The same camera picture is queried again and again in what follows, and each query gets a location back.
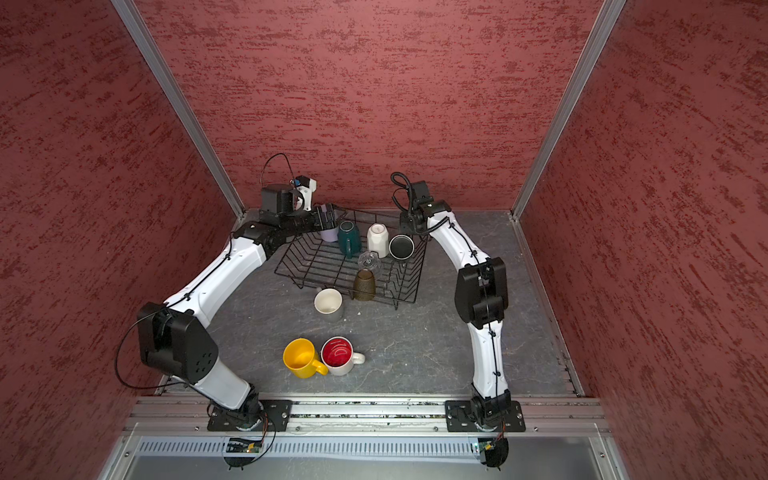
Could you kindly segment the black mug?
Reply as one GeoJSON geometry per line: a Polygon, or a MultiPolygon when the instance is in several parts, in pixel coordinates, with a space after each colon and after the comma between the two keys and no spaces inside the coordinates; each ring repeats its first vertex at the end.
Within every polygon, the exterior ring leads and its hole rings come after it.
{"type": "Polygon", "coordinates": [[[389,255],[396,261],[407,261],[415,251],[413,239],[406,234],[392,237],[388,244],[389,255]]]}

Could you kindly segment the white faceted mug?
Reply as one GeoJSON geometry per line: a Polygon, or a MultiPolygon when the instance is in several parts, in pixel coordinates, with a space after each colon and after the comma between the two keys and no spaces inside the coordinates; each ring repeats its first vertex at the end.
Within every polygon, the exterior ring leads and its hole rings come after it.
{"type": "Polygon", "coordinates": [[[389,232],[381,223],[372,224],[367,231],[367,247],[372,253],[376,253],[380,259],[389,254],[389,232]]]}

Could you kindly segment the white mug green handle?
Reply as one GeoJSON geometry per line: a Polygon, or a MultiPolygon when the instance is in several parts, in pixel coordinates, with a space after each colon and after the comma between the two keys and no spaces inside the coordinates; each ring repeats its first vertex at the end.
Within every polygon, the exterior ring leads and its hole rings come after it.
{"type": "Polygon", "coordinates": [[[351,259],[362,249],[360,232],[355,222],[344,220],[339,225],[338,247],[345,258],[351,259]]]}

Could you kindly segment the clear plastic cup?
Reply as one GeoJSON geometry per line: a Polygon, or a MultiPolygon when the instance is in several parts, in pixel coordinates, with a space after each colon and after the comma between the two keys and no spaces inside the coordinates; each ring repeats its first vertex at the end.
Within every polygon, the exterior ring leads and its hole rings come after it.
{"type": "Polygon", "coordinates": [[[382,261],[375,251],[365,251],[358,256],[358,269],[368,270],[376,275],[382,268],[382,261]]]}

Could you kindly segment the olive green glass tumbler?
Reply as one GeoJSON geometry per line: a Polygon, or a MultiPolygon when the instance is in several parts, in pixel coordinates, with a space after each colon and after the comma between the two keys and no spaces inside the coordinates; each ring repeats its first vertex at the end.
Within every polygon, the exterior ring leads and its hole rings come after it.
{"type": "Polygon", "coordinates": [[[376,279],[369,269],[357,272],[353,283],[353,298],[358,301],[372,301],[376,296],[376,279]]]}

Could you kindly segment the white mug grey outside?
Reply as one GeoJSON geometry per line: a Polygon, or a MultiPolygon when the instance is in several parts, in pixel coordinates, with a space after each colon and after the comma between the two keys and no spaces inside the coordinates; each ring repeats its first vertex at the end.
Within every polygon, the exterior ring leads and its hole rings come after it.
{"type": "Polygon", "coordinates": [[[339,321],[344,318],[343,295],[334,288],[319,290],[313,306],[317,314],[325,320],[339,321]]]}

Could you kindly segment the yellow mug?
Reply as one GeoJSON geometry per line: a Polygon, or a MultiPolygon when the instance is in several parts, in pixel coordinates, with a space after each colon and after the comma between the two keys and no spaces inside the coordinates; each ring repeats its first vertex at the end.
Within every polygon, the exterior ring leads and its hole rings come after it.
{"type": "Polygon", "coordinates": [[[320,360],[314,344],[305,338],[291,341],[284,349],[283,364],[300,379],[308,379],[316,374],[327,375],[328,367],[320,360]]]}

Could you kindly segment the white mug red inside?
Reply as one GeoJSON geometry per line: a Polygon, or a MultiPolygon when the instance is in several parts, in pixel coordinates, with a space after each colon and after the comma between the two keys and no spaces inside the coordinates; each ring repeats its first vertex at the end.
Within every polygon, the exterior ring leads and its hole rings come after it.
{"type": "Polygon", "coordinates": [[[366,362],[364,354],[356,352],[352,343],[345,337],[332,337],[321,349],[321,360],[333,376],[345,376],[358,365],[366,362]]]}

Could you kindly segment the lilac plastic cup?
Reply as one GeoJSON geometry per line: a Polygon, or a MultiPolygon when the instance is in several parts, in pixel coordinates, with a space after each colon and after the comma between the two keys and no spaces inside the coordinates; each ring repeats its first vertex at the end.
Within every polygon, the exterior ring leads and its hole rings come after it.
{"type": "Polygon", "coordinates": [[[335,243],[338,241],[339,228],[333,227],[320,232],[321,239],[327,243],[335,243]]]}

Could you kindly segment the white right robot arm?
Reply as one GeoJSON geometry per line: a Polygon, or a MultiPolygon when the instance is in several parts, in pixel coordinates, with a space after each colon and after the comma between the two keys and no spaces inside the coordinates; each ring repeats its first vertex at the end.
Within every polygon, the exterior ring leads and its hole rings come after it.
{"type": "Polygon", "coordinates": [[[393,173],[390,179],[407,198],[402,204],[392,196],[400,210],[403,231],[436,240],[456,269],[454,304],[467,325],[473,354],[472,417],[481,428],[495,430],[511,410],[501,352],[503,320],[509,306],[505,263],[470,239],[450,206],[434,199],[424,181],[412,182],[401,172],[393,173]]]}

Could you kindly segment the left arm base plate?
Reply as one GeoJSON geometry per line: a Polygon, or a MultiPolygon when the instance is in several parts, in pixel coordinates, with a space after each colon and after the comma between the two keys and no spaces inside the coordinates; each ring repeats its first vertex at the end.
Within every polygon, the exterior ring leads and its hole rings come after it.
{"type": "Polygon", "coordinates": [[[260,400],[258,412],[250,419],[240,413],[209,405],[207,430],[210,432],[236,432],[256,434],[264,429],[285,432],[294,403],[291,400],[260,400]]]}

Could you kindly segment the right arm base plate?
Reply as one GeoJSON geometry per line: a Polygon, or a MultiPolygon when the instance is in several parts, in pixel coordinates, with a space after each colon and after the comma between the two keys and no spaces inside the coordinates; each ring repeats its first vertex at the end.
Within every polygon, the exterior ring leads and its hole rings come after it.
{"type": "Polygon", "coordinates": [[[526,423],[518,401],[450,400],[445,402],[449,432],[522,433],[526,423]]]}

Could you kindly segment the aluminium front rail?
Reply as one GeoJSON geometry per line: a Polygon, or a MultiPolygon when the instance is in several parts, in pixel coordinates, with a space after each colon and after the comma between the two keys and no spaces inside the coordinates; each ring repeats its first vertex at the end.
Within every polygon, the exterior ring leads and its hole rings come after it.
{"type": "MultiPolygon", "coordinates": [[[[449,432],[445,402],[463,397],[435,395],[265,394],[261,400],[291,400],[294,405],[283,436],[495,435],[449,432]]],[[[612,435],[600,400],[583,397],[518,397],[526,423],[508,437],[606,437],[612,435]]],[[[191,393],[143,396],[136,400],[123,435],[213,436],[235,432],[207,430],[209,402],[191,393]]]]}

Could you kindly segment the aluminium corner post left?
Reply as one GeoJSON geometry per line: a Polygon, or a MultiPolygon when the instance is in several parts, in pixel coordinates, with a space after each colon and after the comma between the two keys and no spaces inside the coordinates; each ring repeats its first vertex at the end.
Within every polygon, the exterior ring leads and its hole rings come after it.
{"type": "Polygon", "coordinates": [[[212,175],[220,192],[233,211],[235,217],[241,220],[245,217],[246,207],[234,184],[227,174],[214,147],[204,132],[181,87],[176,81],[160,48],[152,37],[138,7],[134,1],[112,0],[120,20],[138,47],[143,59],[161,87],[176,116],[182,123],[187,135],[194,144],[197,152],[212,175]]]}

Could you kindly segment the aluminium corner post right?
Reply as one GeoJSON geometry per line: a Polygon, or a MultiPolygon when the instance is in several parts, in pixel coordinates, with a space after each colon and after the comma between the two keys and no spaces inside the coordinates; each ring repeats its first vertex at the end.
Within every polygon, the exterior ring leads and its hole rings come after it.
{"type": "Polygon", "coordinates": [[[625,0],[605,0],[585,41],[577,63],[558,103],[531,169],[511,210],[512,219],[519,222],[534,190],[578,104],[582,92],[602,54],[605,45],[626,4],[625,0]]]}

